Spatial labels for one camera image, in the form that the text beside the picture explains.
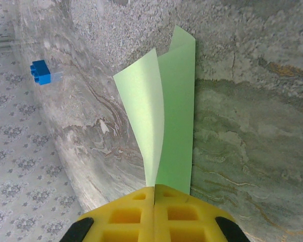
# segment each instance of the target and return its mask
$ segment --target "rectangular hole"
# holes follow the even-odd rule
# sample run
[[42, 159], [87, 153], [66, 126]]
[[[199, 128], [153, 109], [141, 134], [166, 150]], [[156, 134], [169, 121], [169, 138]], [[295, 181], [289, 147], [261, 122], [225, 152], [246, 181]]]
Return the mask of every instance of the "rectangular hole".
[[144, 194], [144, 193], [138, 194], [133, 197], [133, 200], [144, 200], [144, 199], [146, 199], [146, 194]]
[[202, 228], [171, 228], [171, 242], [206, 242]]
[[104, 231], [102, 242], [138, 242], [139, 231]]
[[113, 211], [109, 223], [140, 223], [141, 210], [138, 208], [122, 208]]
[[170, 206], [167, 216], [168, 220], [198, 220], [197, 212], [191, 206]]

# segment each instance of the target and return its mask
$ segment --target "light green paper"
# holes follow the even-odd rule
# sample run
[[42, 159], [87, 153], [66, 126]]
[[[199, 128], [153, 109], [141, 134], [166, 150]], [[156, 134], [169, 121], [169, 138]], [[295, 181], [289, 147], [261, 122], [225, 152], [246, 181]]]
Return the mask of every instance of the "light green paper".
[[114, 75], [143, 158], [146, 186], [155, 185], [164, 137], [164, 102], [156, 50]]
[[153, 49], [114, 76], [143, 156], [147, 186], [164, 184], [189, 194], [194, 75], [195, 39], [175, 26], [168, 53], [157, 58]]

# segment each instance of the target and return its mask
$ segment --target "gray marble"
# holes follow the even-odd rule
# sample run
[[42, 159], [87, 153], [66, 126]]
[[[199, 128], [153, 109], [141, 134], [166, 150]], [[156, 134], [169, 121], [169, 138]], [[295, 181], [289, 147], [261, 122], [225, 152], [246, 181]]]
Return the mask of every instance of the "gray marble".
[[142, 188], [141, 154], [112, 75], [175, 24], [197, 42], [191, 194], [229, 211], [253, 241], [303, 241], [302, 1], [11, 1], [25, 73], [85, 211]]

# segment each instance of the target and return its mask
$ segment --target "yellow plastic object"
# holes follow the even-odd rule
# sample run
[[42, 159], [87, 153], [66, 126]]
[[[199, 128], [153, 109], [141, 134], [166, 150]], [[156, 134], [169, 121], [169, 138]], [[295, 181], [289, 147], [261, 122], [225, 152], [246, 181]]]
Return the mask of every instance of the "yellow plastic object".
[[165, 185], [146, 187], [94, 209], [83, 242], [227, 242], [216, 217], [225, 211]]
[[154, 241], [226, 242], [215, 221], [227, 212], [165, 185], [155, 186]]
[[154, 187], [145, 187], [83, 214], [94, 224], [83, 242], [147, 242], [154, 237]]

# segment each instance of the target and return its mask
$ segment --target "marble surface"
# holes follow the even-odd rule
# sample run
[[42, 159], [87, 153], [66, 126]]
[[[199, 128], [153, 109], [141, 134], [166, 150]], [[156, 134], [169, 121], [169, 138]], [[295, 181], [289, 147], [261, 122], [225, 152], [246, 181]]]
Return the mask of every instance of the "marble surface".
[[112, 75], [174, 24], [197, 41], [191, 194], [252, 241], [303, 241], [302, 1], [11, 1], [16, 56], [60, 63], [32, 88], [85, 211], [142, 188], [141, 154]]

